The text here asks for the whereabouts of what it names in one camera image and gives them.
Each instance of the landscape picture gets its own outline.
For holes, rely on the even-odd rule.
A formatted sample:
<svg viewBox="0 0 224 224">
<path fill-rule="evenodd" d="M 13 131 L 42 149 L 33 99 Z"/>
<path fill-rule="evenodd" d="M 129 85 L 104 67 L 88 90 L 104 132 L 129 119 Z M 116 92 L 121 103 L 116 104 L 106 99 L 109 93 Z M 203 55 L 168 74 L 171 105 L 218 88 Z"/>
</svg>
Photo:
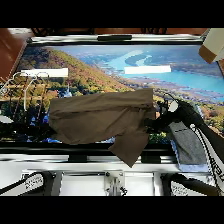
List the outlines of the landscape picture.
<svg viewBox="0 0 224 224">
<path fill-rule="evenodd" d="M 154 101 L 164 92 L 197 106 L 206 124 L 224 136 L 224 78 L 217 63 L 199 55 L 199 45 L 94 45 L 27 47 L 17 71 L 68 68 L 68 78 L 50 78 L 50 99 L 153 88 Z M 169 73 L 125 74 L 125 67 L 170 65 Z M 149 142 L 166 143 L 165 134 Z"/>
</svg>

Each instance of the floor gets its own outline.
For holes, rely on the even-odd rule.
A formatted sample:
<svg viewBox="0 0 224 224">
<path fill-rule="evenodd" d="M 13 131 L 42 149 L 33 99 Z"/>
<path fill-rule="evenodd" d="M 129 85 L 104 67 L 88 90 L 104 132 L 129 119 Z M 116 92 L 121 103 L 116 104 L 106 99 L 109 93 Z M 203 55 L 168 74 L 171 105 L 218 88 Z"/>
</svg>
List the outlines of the floor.
<svg viewBox="0 0 224 224">
<path fill-rule="evenodd" d="M 195 34 L 201 35 L 206 28 L 168 28 L 167 34 Z M 141 28 L 95 28 L 95 34 L 137 34 Z M 0 77 L 7 78 L 13 68 L 16 58 L 28 37 L 33 33 L 18 33 L 8 28 L 0 28 Z"/>
</svg>

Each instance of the gray cloth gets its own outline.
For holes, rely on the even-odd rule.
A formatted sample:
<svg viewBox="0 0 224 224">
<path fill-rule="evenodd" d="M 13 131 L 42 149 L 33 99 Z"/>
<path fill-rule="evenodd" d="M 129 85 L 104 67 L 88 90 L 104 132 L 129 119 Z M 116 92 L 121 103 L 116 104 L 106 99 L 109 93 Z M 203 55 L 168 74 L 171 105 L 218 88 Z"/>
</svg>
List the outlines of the gray cloth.
<svg viewBox="0 0 224 224">
<path fill-rule="evenodd" d="M 201 141 L 183 122 L 171 123 L 168 130 L 167 137 L 175 141 L 180 164 L 201 165 L 207 163 Z"/>
<path fill-rule="evenodd" d="M 109 148 L 132 167 L 148 143 L 144 119 L 155 119 L 153 89 L 52 99 L 52 136 L 67 144 L 88 144 L 115 137 Z"/>
</svg>

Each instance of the hillside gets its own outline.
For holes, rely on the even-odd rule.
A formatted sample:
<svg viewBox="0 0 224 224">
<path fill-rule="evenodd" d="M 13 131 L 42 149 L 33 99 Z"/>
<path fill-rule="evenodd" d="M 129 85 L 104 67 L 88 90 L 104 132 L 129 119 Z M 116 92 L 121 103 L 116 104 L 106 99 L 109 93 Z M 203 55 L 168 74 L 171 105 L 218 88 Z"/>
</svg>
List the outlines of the hillside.
<svg viewBox="0 0 224 224">
<path fill-rule="evenodd" d="M 19 63 L 22 69 L 68 68 L 69 77 L 51 78 L 52 87 L 65 87 L 70 84 L 73 95 L 95 92 L 124 92 L 133 90 L 107 76 L 102 70 L 85 64 L 62 51 L 45 47 L 28 47 Z"/>
</svg>

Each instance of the brown cloth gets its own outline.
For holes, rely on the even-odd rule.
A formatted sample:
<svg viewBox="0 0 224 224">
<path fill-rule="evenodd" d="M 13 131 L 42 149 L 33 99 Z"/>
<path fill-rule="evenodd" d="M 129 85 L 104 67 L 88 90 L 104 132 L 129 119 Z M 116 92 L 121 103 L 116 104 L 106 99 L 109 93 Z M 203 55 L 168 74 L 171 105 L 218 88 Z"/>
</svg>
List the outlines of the brown cloth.
<svg viewBox="0 0 224 224">
<path fill-rule="evenodd" d="M 109 148 L 132 167 L 148 143 L 143 125 L 155 119 L 153 89 L 96 93 L 52 99 L 49 125 L 53 137 L 67 144 L 87 144 L 115 137 Z"/>
</svg>

